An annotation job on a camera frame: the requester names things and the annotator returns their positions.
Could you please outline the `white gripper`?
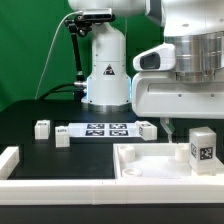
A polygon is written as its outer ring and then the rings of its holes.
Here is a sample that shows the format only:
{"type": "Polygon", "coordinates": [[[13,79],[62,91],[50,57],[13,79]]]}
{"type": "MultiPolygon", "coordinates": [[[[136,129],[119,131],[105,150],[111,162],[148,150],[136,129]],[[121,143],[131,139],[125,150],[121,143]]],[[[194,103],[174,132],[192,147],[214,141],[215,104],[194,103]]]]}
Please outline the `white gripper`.
{"type": "Polygon", "coordinates": [[[178,82],[171,72],[142,72],[132,81],[132,109],[138,117],[159,117],[172,142],[170,118],[224,119],[224,80],[178,82]]]}

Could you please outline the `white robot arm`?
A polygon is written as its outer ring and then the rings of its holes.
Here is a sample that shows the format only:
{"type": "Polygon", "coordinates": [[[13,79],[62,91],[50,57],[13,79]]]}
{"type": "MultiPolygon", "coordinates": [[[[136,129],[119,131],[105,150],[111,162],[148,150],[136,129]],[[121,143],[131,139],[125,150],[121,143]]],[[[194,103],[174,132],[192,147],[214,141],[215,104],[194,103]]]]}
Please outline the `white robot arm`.
{"type": "Polygon", "coordinates": [[[139,118],[206,120],[224,125],[224,0],[68,0],[83,22],[92,22],[90,111],[110,114],[130,99],[139,118]],[[112,17],[142,18],[124,46],[135,53],[136,75],[122,76],[122,45],[112,17]]]}

